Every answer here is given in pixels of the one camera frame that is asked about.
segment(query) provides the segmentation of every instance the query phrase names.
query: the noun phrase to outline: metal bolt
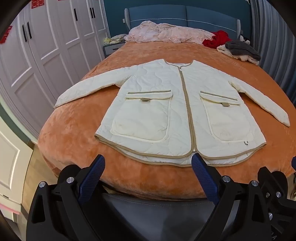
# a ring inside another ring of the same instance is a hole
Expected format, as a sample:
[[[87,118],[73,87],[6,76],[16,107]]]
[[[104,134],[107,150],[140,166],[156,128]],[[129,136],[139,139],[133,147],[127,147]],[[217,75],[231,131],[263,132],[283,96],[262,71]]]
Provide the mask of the metal bolt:
[[[224,176],[222,177],[222,180],[226,183],[230,182],[230,177],[229,176]]]
[[[39,187],[41,187],[41,188],[44,187],[45,185],[46,185],[46,182],[40,182],[39,183]]]
[[[67,178],[67,183],[72,183],[72,182],[74,182],[74,178],[73,177]]]
[[[252,185],[253,185],[254,187],[257,187],[257,186],[258,186],[258,182],[255,181],[255,180],[253,180],[251,183],[252,183]]]

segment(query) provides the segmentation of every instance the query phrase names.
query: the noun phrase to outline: jacket pocket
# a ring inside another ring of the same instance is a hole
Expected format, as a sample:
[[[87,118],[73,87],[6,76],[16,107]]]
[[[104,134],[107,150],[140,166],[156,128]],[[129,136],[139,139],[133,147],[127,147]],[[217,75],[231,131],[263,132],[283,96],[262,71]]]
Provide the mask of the jacket pocket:
[[[111,134],[146,142],[167,138],[172,91],[130,92],[113,119]]]
[[[242,142],[254,139],[250,124],[236,98],[201,91],[211,134],[221,141]]]

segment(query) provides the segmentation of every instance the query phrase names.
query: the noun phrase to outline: red paper cutout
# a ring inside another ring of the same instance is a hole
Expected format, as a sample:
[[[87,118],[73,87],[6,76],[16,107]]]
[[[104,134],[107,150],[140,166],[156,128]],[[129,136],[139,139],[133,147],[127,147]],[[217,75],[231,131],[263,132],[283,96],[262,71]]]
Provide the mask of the red paper cutout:
[[[43,6],[44,4],[45,4],[44,0],[32,0],[32,9]]]
[[[10,30],[12,29],[12,26],[9,26],[8,29],[6,30],[4,36],[2,37],[2,39],[0,40],[0,44],[3,44],[6,42],[6,39],[8,37],[8,34],[10,32]]]

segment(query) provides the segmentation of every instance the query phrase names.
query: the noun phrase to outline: gray curtain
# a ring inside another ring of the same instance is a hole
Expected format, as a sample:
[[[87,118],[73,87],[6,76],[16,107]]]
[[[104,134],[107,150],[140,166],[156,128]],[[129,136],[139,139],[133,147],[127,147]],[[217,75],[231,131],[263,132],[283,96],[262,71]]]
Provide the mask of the gray curtain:
[[[260,67],[296,105],[296,39],[286,22],[267,0],[250,0],[252,43],[261,55]]]

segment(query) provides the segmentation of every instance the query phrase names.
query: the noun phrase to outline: orange bedspread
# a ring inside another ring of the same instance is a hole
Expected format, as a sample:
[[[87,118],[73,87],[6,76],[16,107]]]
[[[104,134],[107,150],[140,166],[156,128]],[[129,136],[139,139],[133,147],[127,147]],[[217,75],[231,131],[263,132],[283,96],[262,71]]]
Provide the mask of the orange bedspread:
[[[250,180],[257,179],[257,172],[262,166],[267,166],[270,171],[282,171],[287,176],[294,172],[291,159],[296,156],[295,107],[277,83],[254,64],[241,62],[215,49],[197,44],[126,43],[84,79],[109,70],[161,58],[171,63],[190,63],[195,59],[210,65],[252,85],[288,113],[291,127],[284,126],[246,95],[242,95],[260,126],[267,145],[243,163],[218,167],[221,175],[229,175],[237,182],[249,183]],[[204,197],[204,192],[190,167],[143,164],[123,156],[94,137],[118,90],[116,86],[102,89],[63,105],[52,113],[38,140],[39,149],[48,165],[58,174],[69,164],[89,166],[97,154],[102,154],[106,159],[102,180],[119,191],[155,199]]]

